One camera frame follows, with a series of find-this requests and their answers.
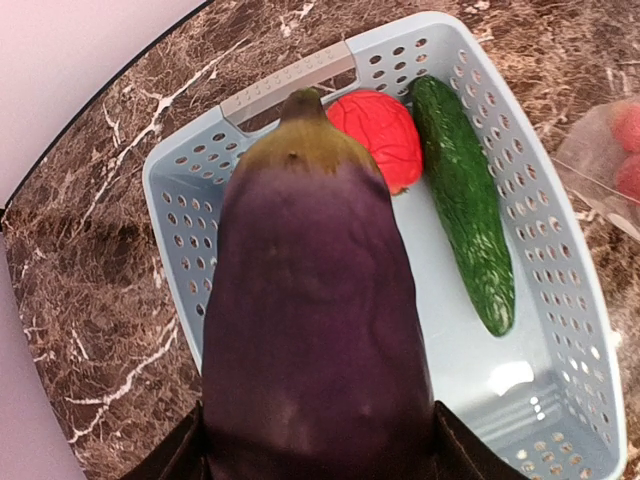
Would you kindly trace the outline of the red wrinkled toy ball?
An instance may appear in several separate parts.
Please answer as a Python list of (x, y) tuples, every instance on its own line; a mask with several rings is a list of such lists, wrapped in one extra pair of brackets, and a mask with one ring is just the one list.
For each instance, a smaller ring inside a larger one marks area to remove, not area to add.
[(376, 161), (392, 195), (404, 193), (423, 174), (423, 152), (408, 109), (373, 90), (346, 94), (329, 106), (331, 123), (361, 143)]

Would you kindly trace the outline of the light blue plastic basket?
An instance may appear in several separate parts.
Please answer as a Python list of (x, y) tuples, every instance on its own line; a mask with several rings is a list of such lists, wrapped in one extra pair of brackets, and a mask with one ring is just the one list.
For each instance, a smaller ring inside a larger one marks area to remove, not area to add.
[(192, 358), (227, 183), (260, 138), (242, 125), (304, 87), (324, 105), (378, 92), (418, 108), (468, 172), (393, 200), (417, 287), (434, 393), (530, 479), (618, 479), (626, 420), (611, 326), (561, 181), (513, 93), (456, 18), (419, 12), (336, 42), (240, 90), (161, 141), (143, 187)]

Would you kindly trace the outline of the green toy cucumber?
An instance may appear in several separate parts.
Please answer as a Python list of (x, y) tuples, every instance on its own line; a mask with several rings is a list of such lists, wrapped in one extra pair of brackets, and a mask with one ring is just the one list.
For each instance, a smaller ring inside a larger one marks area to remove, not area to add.
[(515, 281), (486, 156), (444, 82), (420, 77), (410, 95), (433, 201), (461, 279), (484, 327), (503, 337), (515, 322)]

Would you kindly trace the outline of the polka dot zip bag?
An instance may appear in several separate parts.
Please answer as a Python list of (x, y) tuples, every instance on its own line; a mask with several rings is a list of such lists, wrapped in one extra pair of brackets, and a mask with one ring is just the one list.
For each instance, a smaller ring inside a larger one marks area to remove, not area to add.
[(625, 153), (612, 134), (615, 111), (637, 95), (589, 109), (569, 129), (553, 155), (565, 187), (610, 223), (639, 239), (639, 203), (621, 194), (615, 174)]

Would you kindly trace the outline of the purple toy eggplant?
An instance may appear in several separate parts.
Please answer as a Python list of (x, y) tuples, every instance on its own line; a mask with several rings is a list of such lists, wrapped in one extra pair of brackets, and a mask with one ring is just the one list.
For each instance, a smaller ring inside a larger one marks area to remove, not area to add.
[(423, 479), (434, 400), (372, 156), (300, 89), (226, 187), (204, 321), (217, 479)]

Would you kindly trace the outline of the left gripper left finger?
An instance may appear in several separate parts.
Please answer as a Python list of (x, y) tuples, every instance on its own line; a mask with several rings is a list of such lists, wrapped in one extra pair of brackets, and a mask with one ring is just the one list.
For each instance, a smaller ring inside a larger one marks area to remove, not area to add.
[(205, 431), (202, 403), (122, 480), (202, 480), (205, 478)]

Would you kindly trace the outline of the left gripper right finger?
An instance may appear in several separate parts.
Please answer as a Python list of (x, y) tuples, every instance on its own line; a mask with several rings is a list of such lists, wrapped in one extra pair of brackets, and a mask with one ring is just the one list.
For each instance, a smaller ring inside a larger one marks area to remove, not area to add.
[(489, 449), (443, 402), (435, 402), (434, 414), (433, 479), (526, 479)]

